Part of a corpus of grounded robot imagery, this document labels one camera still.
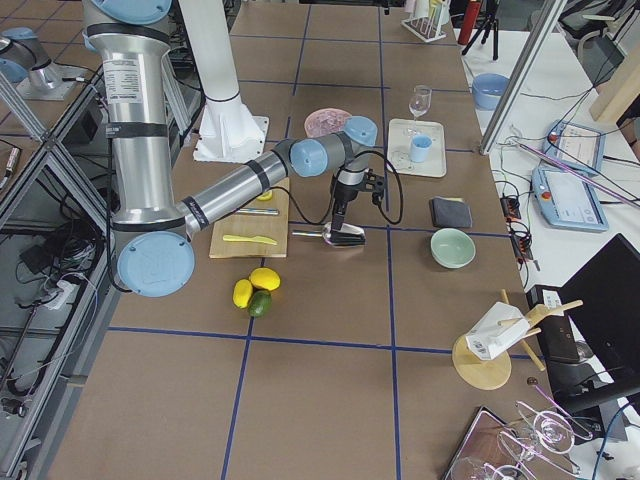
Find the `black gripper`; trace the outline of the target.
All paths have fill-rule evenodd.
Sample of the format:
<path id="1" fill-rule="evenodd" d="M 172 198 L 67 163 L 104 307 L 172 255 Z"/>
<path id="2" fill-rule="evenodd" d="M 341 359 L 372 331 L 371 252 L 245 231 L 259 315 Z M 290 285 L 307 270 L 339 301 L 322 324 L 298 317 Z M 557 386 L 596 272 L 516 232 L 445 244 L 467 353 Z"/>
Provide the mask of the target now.
<path id="1" fill-rule="evenodd" d="M 340 169 L 334 173 L 330 187 L 333 199 L 331 231 L 338 232 L 342 229 L 347 205 L 363 190 L 364 181 L 364 170 Z"/>

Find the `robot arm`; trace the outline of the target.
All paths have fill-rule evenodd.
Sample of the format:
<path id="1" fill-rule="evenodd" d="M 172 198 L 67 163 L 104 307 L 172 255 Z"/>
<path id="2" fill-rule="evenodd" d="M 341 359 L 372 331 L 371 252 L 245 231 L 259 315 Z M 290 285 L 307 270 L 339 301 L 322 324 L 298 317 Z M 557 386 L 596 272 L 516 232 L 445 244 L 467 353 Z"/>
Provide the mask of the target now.
<path id="1" fill-rule="evenodd" d="M 172 189 L 163 68 L 170 51 L 168 1 L 87 1 L 85 35 L 102 59 L 106 135 L 118 176 L 119 211 L 110 220 L 117 273 L 146 297 L 169 295 L 190 279 L 195 233 L 232 214 L 291 174 L 332 172 L 337 199 L 362 183 L 376 124 L 349 118 L 335 133 L 286 140 L 265 150 L 267 121 L 243 103 L 224 7 L 182 1 L 180 13 L 205 97 L 198 149 L 235 169 L 204 191 L 176 200 Z"/>

